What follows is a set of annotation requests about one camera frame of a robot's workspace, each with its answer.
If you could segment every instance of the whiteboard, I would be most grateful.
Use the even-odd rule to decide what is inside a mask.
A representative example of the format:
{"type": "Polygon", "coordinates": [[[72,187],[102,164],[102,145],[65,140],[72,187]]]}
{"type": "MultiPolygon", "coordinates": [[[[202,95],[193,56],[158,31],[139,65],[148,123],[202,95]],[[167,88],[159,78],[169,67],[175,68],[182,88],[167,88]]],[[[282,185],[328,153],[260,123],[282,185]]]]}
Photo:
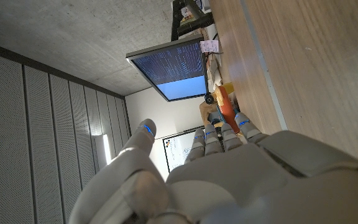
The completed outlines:
{"type": "Polygon", "coordinates": [[[177,134],[176,136],[171,136],[162,140],[169,172],[185,163],[185,159],[193,144],[194,134],[195,130],[184,134],[177,134]]]}

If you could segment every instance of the red object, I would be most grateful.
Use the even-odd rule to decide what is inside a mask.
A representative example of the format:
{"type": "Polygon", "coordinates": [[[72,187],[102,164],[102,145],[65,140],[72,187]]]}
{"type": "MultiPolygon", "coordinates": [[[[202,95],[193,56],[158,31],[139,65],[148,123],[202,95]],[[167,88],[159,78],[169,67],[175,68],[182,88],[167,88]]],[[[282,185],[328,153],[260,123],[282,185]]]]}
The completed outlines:
{"type": "Polygon", "coordinates": [[[215,90],[215,93],[216,93],[219,109],[221,110],[221,113],[226,123],[230,124],[231,128],[235,133],[238,133],[240,132],[240,129],[237,126],[236,121],[234,120],[234,117],[236,115],[234,114],[233,107],[231,106],[231,100],[229,98],[229,95],[227,95],[226,89],[223,86],[218,86],[218,88],[220,91],[215,90]]]}

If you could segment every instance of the computer screen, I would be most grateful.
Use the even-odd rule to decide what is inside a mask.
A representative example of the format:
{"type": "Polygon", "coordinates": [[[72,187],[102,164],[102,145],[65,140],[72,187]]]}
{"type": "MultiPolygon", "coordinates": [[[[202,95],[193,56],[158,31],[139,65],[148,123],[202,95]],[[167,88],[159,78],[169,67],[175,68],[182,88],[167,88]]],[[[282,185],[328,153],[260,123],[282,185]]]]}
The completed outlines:
{"type": "Polygon", "coordinates": [[[203,96],[207,92],[202,35],[127,54],[127,60],[167,100],[203,96]]]}

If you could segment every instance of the sticky note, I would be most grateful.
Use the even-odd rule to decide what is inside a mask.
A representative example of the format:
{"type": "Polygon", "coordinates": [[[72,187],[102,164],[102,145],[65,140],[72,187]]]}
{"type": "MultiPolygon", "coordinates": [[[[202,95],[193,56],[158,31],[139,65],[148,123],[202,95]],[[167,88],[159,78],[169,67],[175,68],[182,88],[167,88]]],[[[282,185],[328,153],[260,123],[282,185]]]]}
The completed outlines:
{"type": "Polygon", "coordinates": [[[219,41],[218,40],[206,40],[200,41],[201,51],[204,52],[219,52],[219,41]]]}

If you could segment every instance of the acoustic wall panel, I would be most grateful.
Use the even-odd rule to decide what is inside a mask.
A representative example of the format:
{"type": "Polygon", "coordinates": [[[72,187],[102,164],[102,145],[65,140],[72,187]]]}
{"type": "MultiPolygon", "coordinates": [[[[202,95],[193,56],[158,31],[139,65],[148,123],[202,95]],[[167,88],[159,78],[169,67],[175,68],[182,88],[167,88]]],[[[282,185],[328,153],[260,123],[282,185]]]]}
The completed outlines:
{"type": "MultiPolygon", "coordinates": [[[[88,87],[84,87],[85,91],[85,103],[86,110],[88,112],[89,130],[91,136],[102,135],[102,127],[99,116],[98,98],[96,97],[96,90],[88,87]]],[[[96,146],[92,141],[93,161],[96,172],[99,172],[98,153],[96,152],[96,146]]]]}
{"type": "Polygon", "coordinates": [[[25,67],[30,150],[38,223],[63,223],[48,74],[25,67]]]}
{"type": "Polygon", "coordinates": [[[63,212],[68,223],[71,210],[81,193],[68,81],[50,75],[50,89],[60,165],[60,184],[63,190],[63,212]]]}
{"type": "Polygon", "coordinates": [[[121,130],[122,144],[125,144],[128,141],[128,132],[127,132],[127,124],[126,124],[123,100],[116,98],[116,105],[117,105],[119,129],[121,130]]]}
{"type": "Polygon", "coordinates": [[[107,102],[109,105],[111,130],[112,130],[112,136],[114,138],[114,147],[116,148],[116,152],[118,154],[122,149],[122,137],[121,137],[121,130],[119,128],[116,98],[108,95],[107,102]]]}
{"type": "Polygon", "coordinates": [[[84,87],[77,83],[70,82],[70,94],[83,184],[82,187],[84,187],[95,175],[90,127],[88,123],[88,115],[86,114],[84,87]]]}
{"type": "Polygon", "coordinates": [[[0,57],[0,223],[33,223],[22,65],[0,57]]]}
{"type": "Polygon", "coordinates": [[[125,122],[126,122],[126,126],[127,126],[127,133],[128,133],[128,139],[129,139],[131,137],[131,127],[129,127],[128,111],[127,111],[127,105],[126,105],[125,100],[122,101],[122,105],[124,107],[125,122]]]}
{"type": "Polygon", "coordinates": [[[114,139],[111,131],[111,122],[110,122],[107,97],[105,93],[102,93],[100,91],[97,91],[97,96],[98,96],[98,105],[99,105],[99,113],[100,113],[100,122],[102,125],[102,132],[103,134],[107,134],[107,137],[109,139],[111,158],[114,159],[117,154],[114,147],[114,139]]]}

